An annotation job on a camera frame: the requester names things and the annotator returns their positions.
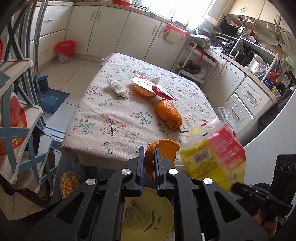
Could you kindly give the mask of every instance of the metal wire basket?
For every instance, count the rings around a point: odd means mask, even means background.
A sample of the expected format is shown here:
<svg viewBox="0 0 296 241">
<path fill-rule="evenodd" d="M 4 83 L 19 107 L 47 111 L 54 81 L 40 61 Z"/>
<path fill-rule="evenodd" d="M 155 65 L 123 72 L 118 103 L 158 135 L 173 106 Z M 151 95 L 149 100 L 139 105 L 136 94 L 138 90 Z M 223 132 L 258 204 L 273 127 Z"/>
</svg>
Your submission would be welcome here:
<svg viewBox="0 0 296 241">
<path fill-rule="evenodd" d="M 256 22 L 256 19 L 254 19 L 253 22 L 249 22 L 249 21 L 246 21 L 246 20 L 243 20 L 240 18 L 238 18 L 238 20 L 242 23 L 243 26 L 245 26 L 251 30 L 254 30 L 254 31 L 260 31 L 260 27 L 259 27 L 258 23 Z"/>
<path fill-rule="evenodd" d="M 279 42 L 280 44 L 283 44 L 287 48 L 290 48 L 290 42 L 289 42 L 290 39 L 289 39 L 288 34 L 285 30 L 280 28 L 280 32 L 278 32 L 268 25 L 266 27 L 270 31 L 270 33 L 272 34 L 275 41 Z"/>
</svg>

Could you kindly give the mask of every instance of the metal screw head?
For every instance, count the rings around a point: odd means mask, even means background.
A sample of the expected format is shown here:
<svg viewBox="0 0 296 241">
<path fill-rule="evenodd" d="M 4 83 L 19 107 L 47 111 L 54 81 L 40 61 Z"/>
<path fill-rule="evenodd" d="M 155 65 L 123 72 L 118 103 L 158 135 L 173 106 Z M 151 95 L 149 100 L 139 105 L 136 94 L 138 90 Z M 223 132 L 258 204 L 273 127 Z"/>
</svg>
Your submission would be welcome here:
<svg viewBox="0 0 296 241">
<path fill-rule="evenodd" d="M 95 183 L 96 183 L 96 180 L 93 179 L 93 178 L 90 178 L 90 179 L 87 179 L 87 180 L 86 180 L 86 184 L 87 184 L 87 185 L 90 185 L 90 186 L 91 186 L 91 185 L 93 185 L 93 184 L 95 184 Z"/>
<path fill-rule="evenodd" d="M 122 169 L 122 170 L 121 170 L 121 173 L 122 173 L 123 175 L 128 175 L 128 174 L 131 173 L 131 170 L 128 169 L 128 168 L 125 168 L 125 169 Z"/>
<path fill-rule="evenodd" d="M 206 177 L 206 178 L 204 179 L 204 183 L 207 184 L 207 185 L 210 185 L 210 184 L 213 183 L 213 180 L 210 179 L 209 177 Z"/>
<path fill-rule="evenodd" d="M 169 169 L 169 174 L 171 174 L 171 175 L 176 175 L 177 173 L 178 173 L 178 170 L 177 169 L 175 169 L 175 168 L 171 168 L 171 169 Z"/>
</svg>

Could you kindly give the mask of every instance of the bag of vegetables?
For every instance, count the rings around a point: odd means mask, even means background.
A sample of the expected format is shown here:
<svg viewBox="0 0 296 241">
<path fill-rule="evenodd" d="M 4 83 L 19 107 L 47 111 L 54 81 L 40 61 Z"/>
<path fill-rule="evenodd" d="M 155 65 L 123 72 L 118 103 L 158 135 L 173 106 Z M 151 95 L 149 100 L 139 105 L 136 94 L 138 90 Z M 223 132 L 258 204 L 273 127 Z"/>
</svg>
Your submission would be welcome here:
<svg viewBox="0 0 296 241">
<path fill-rule="evenodd" d="M 209 53 L 211 41 L 208 37 L 200 34 L 190 35 L 191 40 L 197 43 L 197 46 L 206 53 Z"/>
</svg>

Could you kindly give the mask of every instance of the orange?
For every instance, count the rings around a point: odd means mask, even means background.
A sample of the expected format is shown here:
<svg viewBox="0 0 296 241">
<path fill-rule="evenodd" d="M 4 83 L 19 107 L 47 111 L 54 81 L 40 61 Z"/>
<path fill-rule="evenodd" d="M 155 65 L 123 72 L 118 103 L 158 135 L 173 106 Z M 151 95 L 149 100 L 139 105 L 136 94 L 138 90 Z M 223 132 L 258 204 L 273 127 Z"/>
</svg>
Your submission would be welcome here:
<svg viewBox="0 0 296 241">
<path fill-rule="evenodd" d="M 144 96 L 145 98 L 154 98 L 156 97 L 156 94 L 154 94 L 153 92 L 146 90 L 145 88 L 134 84 L 133 85 L 134 89 L 136 92 L 138 92 L 140 95 Z"/>
<path fill-rule="evenodd" d="M 170 129 L 179 131 L 180 133 L 188 132 L 181 131 L 182 117 L 176 107 L 166 99 L 159 101 L 155 107 L 156 113 L 163 119 Z"/>
<path fill-rule="evenodd" d="M 158 140 L 153 142 L 146 150 L 145 153 L 145 170 L 147 174 L 155 180 L 154 178 L 154 152 L 155 147 L 158 146 L 159 154 L 163 158 L 171 160 L 173 167 L 175 168 L 176 152 L 180 149 L 177 142 L 169 139 Z"/>
</svg>

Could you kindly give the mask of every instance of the barcode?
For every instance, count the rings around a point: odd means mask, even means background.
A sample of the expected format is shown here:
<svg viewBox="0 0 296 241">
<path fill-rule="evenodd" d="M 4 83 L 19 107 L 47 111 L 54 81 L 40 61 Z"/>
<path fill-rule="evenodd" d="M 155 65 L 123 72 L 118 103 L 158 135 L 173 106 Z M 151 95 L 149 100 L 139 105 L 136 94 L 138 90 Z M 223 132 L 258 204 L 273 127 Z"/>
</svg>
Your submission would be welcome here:
<svg viewBox="0 0 296 241">
<path fill-rule="evenodd" d="M 202 152 L 193 156 L 193 161 L 195 165 L 199 164 L 200 162 L 204 161 L 205 159 L 211 156 L 208 149 L 203 150 Z"/>
</svg>

